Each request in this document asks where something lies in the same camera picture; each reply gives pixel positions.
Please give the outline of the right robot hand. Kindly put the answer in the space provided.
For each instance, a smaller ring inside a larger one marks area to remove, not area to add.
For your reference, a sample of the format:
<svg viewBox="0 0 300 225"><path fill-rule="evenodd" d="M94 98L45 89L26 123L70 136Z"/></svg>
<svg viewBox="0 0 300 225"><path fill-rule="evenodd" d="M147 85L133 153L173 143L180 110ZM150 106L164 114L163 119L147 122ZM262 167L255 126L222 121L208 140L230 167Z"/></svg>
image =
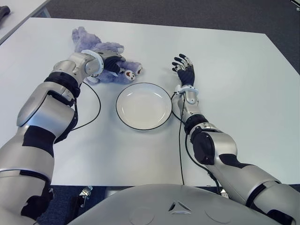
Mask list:
<svg viewBox="0 0 300 225"><path fill-rule="evenodd" d="M172 62L172 71L176 72L181 85L194 85L195 71L192 61L184 54L180 53L178 57L174 57Z"/></svg>

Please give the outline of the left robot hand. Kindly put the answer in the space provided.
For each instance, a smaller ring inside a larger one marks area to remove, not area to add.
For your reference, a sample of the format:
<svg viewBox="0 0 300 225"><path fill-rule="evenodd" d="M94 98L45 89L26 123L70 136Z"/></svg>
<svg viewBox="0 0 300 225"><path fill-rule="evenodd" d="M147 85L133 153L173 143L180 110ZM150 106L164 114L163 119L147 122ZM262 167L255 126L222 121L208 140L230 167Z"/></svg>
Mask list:
<svg viewBox="0 0 300 225"><path fill-rule="evenodd" d="M121 68L117 63L125 60L125 58L118 52L112 50L96 50L96 53L103 60L104 70L107 70L114 76L118 76Z"/></svg>

